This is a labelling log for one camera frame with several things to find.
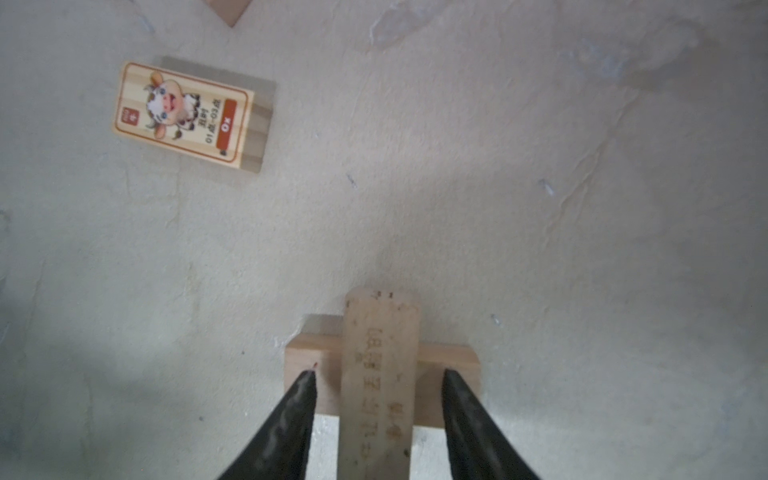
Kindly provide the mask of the wood block numbered 31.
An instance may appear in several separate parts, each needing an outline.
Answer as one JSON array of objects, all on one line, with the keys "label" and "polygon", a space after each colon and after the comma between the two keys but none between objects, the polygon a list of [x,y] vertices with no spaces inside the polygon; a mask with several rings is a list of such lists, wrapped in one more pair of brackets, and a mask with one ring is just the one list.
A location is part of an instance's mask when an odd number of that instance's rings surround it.
[{"label": "wood block numbered 31", "polygon": [[345,297],[337,477],[410,477],[421,309],[408,294]]}]

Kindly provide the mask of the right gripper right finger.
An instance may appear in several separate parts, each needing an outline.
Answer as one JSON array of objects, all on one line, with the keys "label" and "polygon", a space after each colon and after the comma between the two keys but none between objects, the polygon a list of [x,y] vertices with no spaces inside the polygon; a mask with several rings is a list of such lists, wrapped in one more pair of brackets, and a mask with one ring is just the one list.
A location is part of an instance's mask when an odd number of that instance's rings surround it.
[{"label": "right gripper right finger", "polygon": [[441,399],[450,470],[454,479],[539,479],[458,371],[444,371]]}]

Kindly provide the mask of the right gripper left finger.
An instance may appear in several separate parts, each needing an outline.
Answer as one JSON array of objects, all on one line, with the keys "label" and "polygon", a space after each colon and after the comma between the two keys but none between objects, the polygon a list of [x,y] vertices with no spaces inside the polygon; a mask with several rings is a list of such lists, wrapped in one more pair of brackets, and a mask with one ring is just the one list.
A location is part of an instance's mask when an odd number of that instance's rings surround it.
[{"label": "right gripper left finger", "polygon": [[304,370],[219,479],[305,479],[316,401],[315,371]]}]

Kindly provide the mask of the wood block numbered 72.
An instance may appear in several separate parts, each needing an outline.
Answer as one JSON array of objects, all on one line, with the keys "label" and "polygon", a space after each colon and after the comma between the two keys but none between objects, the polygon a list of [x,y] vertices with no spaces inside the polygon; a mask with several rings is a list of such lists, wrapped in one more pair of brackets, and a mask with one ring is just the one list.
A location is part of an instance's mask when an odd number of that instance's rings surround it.
[{"label": "wood block numbered 72", "polygon": [[[284,388],[289,389],[302,371],[316,370],[315,412],[321,415],[339,414],[342,327],[341,316],[308,315],[301,331],[288,341],[284,350]],[[444,426],[441,388],[445,369],[459,372],[475,396],[482,396],[481,362],[471,347],[422,343],[418,353],[415,425]]]}]

